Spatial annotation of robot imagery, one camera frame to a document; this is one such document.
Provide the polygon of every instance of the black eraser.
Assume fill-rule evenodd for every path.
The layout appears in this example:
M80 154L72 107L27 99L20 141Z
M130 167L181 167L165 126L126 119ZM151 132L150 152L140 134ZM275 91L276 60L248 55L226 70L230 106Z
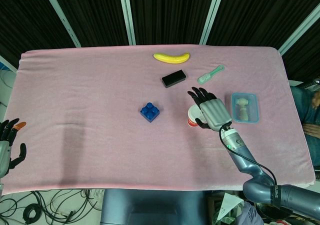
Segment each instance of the black eraser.
M177 83L180 83L184 80L186 80L186 75L182 70L176 71L174 73L171 73L168 76L164 76L162 78L163 84L166 88L171 87L172 85L175 85Z

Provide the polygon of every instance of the yellow banana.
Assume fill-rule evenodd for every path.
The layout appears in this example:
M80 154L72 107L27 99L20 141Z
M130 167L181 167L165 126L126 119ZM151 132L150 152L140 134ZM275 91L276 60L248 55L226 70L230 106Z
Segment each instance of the yellow banana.
M155 53L153 57L161 62L168 64L181 64L190 58L190 53L186 52L180 56L170 56L164 53Z

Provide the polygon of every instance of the table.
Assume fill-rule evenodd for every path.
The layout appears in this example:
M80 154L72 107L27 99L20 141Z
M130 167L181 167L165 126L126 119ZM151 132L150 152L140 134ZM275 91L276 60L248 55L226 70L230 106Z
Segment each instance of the table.
M181 64L153 53L190 52ZM278 184L306 187L315 175L282 58L271 47L149 45L33 50L21 56L6 117L27 122L16 138L27 157L3 179L3 194L44 189L241 190L240 173L219 134L188 126L187 94L197 78L224 64L202 87L225 102L254 93L257 124L233 123ZM165 88L161 78L187 78ZM149 123L146 103L160 110Z

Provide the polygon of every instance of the orange fingertip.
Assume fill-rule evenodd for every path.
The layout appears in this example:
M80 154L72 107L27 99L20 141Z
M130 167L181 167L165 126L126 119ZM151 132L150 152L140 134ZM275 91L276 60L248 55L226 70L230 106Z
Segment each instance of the orange fingertip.
M25 121L23 121L23 122L20 122L20 123L14 125L13 128L19 131L19 130L22 129L25 125L27 125L27 123L26 123Z

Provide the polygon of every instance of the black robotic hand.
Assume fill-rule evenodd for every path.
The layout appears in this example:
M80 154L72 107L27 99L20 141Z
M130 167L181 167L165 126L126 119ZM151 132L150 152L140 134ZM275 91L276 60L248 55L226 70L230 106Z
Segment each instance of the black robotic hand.
M19 163L25 160L27 155L26 144L20 145L20 155L14 160L11 159L11 147L16 138L17 132L26 125L25 122L16 124L19 118L12 121L5 120L0 123L0 178L8 174L10 169L14 169Z
M219 131L221 126L231 122L231 116L228 113L223 102L211 92L207 92L204 88L192 87L192 91L188 94L193 98L199 106L207 123L203 123L199 118L196 118L196 123L203 129L212 129Z

